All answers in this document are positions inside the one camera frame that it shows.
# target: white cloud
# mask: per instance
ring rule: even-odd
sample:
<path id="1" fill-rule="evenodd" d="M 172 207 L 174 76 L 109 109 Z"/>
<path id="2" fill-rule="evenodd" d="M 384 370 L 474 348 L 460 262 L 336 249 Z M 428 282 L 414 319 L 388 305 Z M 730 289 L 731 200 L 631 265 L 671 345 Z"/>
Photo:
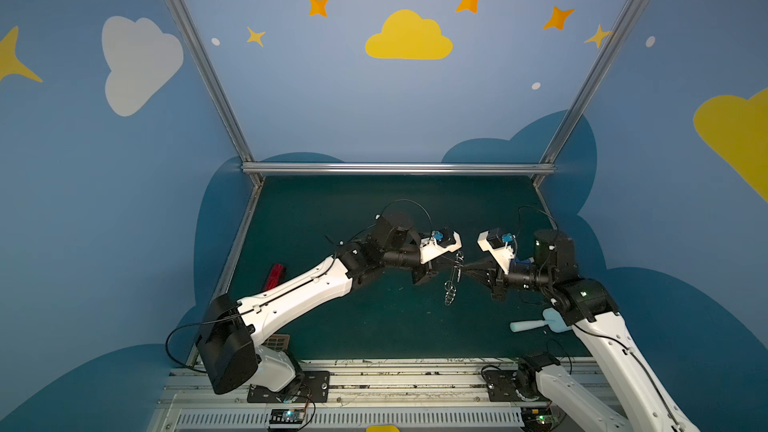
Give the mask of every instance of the white cloud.
<path id="1" fill-rule="evenodd" d="M 184 62 L 181 42 L 149 19 L 107 19 L 101 47 L 112 72 L 107 77 L 107 102 L 119 116 L 133 115 L 178 72 Z"/>

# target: metal chain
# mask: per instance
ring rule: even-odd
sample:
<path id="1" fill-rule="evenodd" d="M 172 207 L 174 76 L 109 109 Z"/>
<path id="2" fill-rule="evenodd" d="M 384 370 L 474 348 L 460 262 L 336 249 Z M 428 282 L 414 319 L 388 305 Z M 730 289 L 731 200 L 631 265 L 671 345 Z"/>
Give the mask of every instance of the metal chain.
<path id="1" fill-rule="evenodd" d="M 462 280 L 462 266 L 464 265 L 464 253 L 462 251 L 456 252 L 456 258 L 453 262 L 453 269 L 451 269 L 451 278 L 446 282 L 446 306 L 453 303 L 453 299 L 456 298 L 456 286 L 453 284 L 454 279 L 456 283 Z"/>

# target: yellow star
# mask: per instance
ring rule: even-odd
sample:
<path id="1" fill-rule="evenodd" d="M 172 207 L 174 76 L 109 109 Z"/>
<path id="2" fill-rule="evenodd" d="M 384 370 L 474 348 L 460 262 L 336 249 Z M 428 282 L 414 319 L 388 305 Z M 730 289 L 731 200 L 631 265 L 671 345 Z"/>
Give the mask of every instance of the yellow star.
<path id="1" fill-rule="evenodd" d="M 560 10 L 557 7 L 553 7 L 552 18 L 549 20 L 549 22 L 544 24 L 543 29 L 548 29 L 549 27 L 557 27 L 558 29 L 562 30 L 563 25 L 565 25 L 565 19 L 567 19 L 573 11 L 574 9 Z"/>
<path id="2" fill-rule="evenodd" d="M 603 32 L 603 28 L 598 25 L 598 32 L 594 34 L 592 37 L 590 37 L 588 40 L 585 40 L 584 43 L 587 42 L 594 42 L 598 48 L 600 48 L 600 45 L 603 43 L 603 39 L 610 34 L 610 30 Z"/>
<path id="3" fill-rule="evenodd" d="M 461 12 L 462 10 L 469 10 L 476 14 L 478 12 L 478 0 L 462 0 L 456 12 Z"/>
<path id="4" fill-rule="evenodd" d="M 260 46 L 264 47 L 264 44 L 261 43 L 261 36 L 266 34 L 266 32 L 262 32 L 261 34 L 257 34 L 253 32 L 250 27 L 248 27 L 248 32 L 250 32 L 250 37 L 248 37 L 248 40 L 246 42 L 258 42 Z"/>
<path id="5" fill-rule="evenodd" d="M 320 14 L 324 17 L 328 17 L 326 14 L 326 4 L 328 0 L 310 0 L 312 8 L 310 9 L 310 15 Z"/>
<path id="6" fill-rule="evenodd" d="M 19 74 L 28 79 L 42 82 L 43 79 L 36 76 L 34 72 L 28 69 L 16 58 L 16 39 L 18 38 L 18 27 L 14 27 L 0 40 L 0 80 L 11 74 Z"/>

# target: light blue shovel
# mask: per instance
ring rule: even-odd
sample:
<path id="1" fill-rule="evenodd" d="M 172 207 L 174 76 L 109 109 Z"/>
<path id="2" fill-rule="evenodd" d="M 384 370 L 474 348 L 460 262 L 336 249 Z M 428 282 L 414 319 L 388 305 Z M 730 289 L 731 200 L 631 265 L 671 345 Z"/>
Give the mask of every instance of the light blue shovel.
<path id="1" fill-rule="evenodd" d="M 560 313 L 553 308 L 546 308 L 542 312 L 542 315 L 544 316 L 543 321 L 520 321 L 520 322 L 512 322 L 509 325 L 509 330 L 513 332 L 522 332 L 522 331 L 529 331 L 533 328 L 539 328 L 543 327 L 545 325 L 548 325 L 549 328 L 555 332 L 565 332 L 570 331 L 571 328 L 565 324 L 563 321 L 563 318 L 560 316 Z"/>

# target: green mat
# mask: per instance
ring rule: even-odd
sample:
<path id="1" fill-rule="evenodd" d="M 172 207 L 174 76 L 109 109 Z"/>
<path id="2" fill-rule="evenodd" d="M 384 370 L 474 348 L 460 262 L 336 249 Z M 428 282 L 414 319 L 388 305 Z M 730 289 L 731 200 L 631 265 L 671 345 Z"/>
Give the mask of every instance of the green mat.
<path id="1" fill-rule="evenodd" d="M 480 232 L 494 227 L 514 232 L 519 206 L 542 206 L 526 177 L 268 177 L 230 295 L 260 292 L 274 263 L 288 267 L 288 278 L 310 270 L 333 254 L 325 235 L 346 241 L 398 198 L 421 203 L 435 228 L 453 226 L 462 236 L 466 262 L 486 254 L 476 242 Z M 391 208 L 412 216 L 418 230 L 428 230 L 419 207 L 398 202 Z M 551 226 L 530 209 L 523 209 L 522 222 L 521 256 L 528 257 L 533 232 Z M 290 350 L 299 359 L 519 357 L 546 350 L 551 338 L 572 356 L 589 355 L 571 331 L 509 330 L 509 322 L 542 318 L 547 305 L 534 305 L 543 301 L 539 294 L 511 290 L 505 302 L 494 302 L 486 287 L 464 277 L 454 303 L 445 306 L 448 274 L 416 287 L 409 272 L 388 270 L 377 282 L 314 308 L 280 332 L 290 334 Z M 552 354 L 563 355 L 555 343 L 549 346 Z"/>

